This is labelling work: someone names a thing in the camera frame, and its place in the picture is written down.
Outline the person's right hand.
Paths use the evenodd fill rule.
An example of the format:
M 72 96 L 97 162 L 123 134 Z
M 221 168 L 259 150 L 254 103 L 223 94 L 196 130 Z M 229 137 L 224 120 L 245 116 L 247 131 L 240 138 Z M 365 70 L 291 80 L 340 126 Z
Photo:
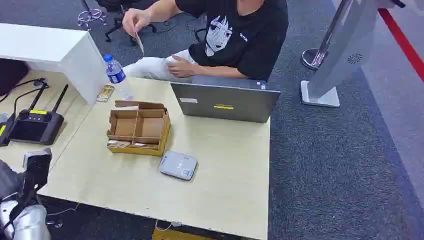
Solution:
M 151 23 L 151 14 L 149 10 L 141 10 L 130 8 L 123 17 L 123 29 L 131 36 L 136 37 L 136 34 L 143 27 Z

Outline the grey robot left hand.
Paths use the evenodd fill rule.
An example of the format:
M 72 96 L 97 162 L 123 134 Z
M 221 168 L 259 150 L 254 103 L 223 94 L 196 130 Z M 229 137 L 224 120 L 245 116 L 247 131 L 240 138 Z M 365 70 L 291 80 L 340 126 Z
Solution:
M 16 172 L 9 165 L 0 160 L 0 199 L 14 193 L 20 193 L 23 188 L 24 172 Z

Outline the person's left hand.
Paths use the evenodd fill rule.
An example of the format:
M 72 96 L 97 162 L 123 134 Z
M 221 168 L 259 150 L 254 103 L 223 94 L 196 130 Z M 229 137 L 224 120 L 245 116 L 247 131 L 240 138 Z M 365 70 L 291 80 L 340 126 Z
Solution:
M 190 63 L 177 55 L 171 57 L 173 60 L 168 61 L 166 67 L 174 77 L 188 78 L 199 73 L 200 66 L 198 64 Z

